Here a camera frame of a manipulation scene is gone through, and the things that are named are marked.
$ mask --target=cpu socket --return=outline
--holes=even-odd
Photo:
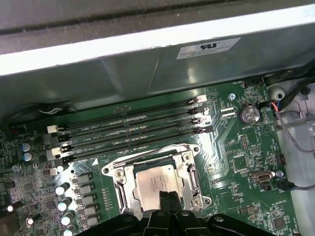
[[[102,168],[113,178],[121,213],[138,219],[148,210],[159,209],[159,192],[176,191],[183,209],[201,211],[212,200],[201,194],[194,157],[198,145],[169,145],[120,157]]]

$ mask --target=red wire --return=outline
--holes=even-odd
[[[276,105],[274,102],[272,102],[271,104],[274,106],[275,111],[276,111],[276,112],[279,112],[279,109],[278,109],[277,105]]]

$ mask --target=motherboard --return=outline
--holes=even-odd
[[[205,220],[223,213],[298,232],[263,80],[236,81],[11,125],[0,137],[3,236],[72,236],[176,191]]]

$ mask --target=white label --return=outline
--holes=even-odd
[[[193,58],[202,55],[221,53],[230,50],[241,38],[232,38],[222,41],[203,43],[180,49],[176,59]]]

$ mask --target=green circuit board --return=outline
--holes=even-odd
[[[197,97],[201,102],[192,105]],[[202,217],[223,213],[274,235],[291,236],[298,231],[297,220],[290,192],[276,188],[276,181],[286,178],[285,163],[272,111],[260,106],[266,101],[264,82],[237,81],[12,125],[14,140],[0,138],[0,204],[24,203],[16,210],[15,235],[63,236],[65,212],[57,205],[69,197],[73,201],[67,211],[74,215],[71,225],[78,234],[120,214],[112,178],[101,173],[107,163],[169,144],[197,144],[202,194],[212,199]],[[255,124],[240,122],[239,111],[247,105],[259,110]],[[203,112],[193,111],[197,107]],[[200,132],[204,126],[191,122],[196,118],[211,132]],[[58,131],[48,134],[48,126]],[[31,145],[31,161],[23,160],[23,143]],[[64,156],[47,156],[61,144]],[[273,173],[267,182],[251,176],[264,170]],[[275,176],[277,171],[284,176]],[[8,188],[10,181],[15,186]],[[65,182],[70,187],[58,196],[55,190]],[[97,207],[87,213],[83,199]],[[36,213],[41,218],[27,225]]]

